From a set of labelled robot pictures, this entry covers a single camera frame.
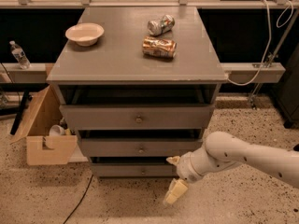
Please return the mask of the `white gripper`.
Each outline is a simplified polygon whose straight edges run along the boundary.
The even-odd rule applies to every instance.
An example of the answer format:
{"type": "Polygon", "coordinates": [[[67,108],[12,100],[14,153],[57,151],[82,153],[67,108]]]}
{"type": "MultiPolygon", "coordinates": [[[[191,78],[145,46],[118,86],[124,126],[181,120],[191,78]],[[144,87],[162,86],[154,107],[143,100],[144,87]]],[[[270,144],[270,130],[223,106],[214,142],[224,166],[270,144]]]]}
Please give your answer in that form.
{"type": "Polygon", "coordinates": [[[171,205],[175,203],[188,190],[188,183],[195,183],[203,178],[193,168],[191,157],[192,153],[188,152],[181,157],[174,156],[166,159],[170,164],[177,166],[177,174],[181,179],[173,179],[171,181],[169,189],[164,196],[164,204],[171,205]]]}

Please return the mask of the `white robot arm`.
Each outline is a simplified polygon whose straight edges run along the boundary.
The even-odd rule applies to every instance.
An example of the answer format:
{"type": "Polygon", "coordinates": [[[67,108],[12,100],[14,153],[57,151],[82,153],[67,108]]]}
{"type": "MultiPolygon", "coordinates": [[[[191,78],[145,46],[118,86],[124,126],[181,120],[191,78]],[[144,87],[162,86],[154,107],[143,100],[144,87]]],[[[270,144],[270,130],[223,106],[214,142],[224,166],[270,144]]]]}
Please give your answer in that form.
{"type": "Polygon", "coordinates": [[[166,160],[176,167],[178,179],[171,181],[164,204],[176,202],[191,183],[205,175],[235,168],[240,163],[299,188],[298,151],[251,144],[225,132],[211,133],[200,148],[166,160]]]}

